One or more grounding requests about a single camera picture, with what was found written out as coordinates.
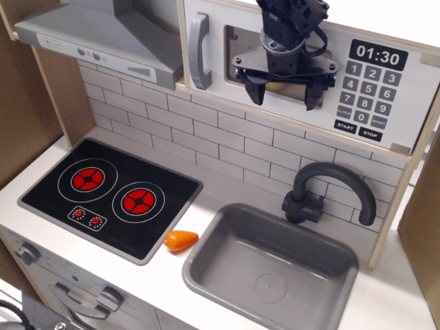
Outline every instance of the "gray handle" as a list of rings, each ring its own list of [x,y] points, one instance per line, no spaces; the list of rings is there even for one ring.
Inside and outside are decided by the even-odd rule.
[[[94,318],[95,320],[105,320],[110,314],[108,310],[100,305],[96,306],[95,308],[87,308],[82,306],[80,303],[71,299],[67,295],[69,293],[69,289],[60,283],[57,283],[55,286],[53,286],[52,291],[54,292],[55,296],[64,304],[64,306],[76,314],[86,316],[88,318]]]
[[[191,21],[188,57],[192,81],[198,89],[203,90],[206,90],[212,83],[211,70],[204,71],[204,58],[201,50],[201,43],[208,33],[209,16],[198,12]]]

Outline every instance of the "microwave handle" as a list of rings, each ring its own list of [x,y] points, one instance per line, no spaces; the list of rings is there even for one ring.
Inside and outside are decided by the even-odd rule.
[[[201,48],[201,44],[208,33],[209,16],[203,12],[198,12],[191,20],[188,60],[192,81],[198,89],[203,90],[206,90],[212,83],[211,70],[204,71],[204,59]]]

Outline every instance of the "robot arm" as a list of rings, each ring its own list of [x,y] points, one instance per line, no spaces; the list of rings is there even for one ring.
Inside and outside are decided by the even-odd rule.
[[[245,84],[252,101],[263,104],[268,82],[306,85],[305,104],[312,110],[324,90],[334,87],[339,65],[321,55],[327,36],[318,27],[328,17],[322,0],[256,0],[262,9],[264,50],[235,56],[236,76]],[[315,32],[324,46],[308,52],[305,40]]]

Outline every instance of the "tile backsplash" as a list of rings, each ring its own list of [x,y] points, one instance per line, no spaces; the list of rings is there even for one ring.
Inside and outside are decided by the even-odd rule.
[[[380,229],[404,162],[255,113],[78,63],[99,127],[268,190],[281,201],[302,166],[341,164],[371,187],[377,218],[365,228]],[[330,177],[314,177],[307,189],[325,196],[327,216],[362,226],[358,221],[360,200],[347,185]]]

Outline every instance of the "hood vent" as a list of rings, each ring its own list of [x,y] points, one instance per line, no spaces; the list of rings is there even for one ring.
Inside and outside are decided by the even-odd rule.
[[[70,0],[15,25],[43,47],[174,89],[183,76],[180,41],[133,9],[131,0]]]

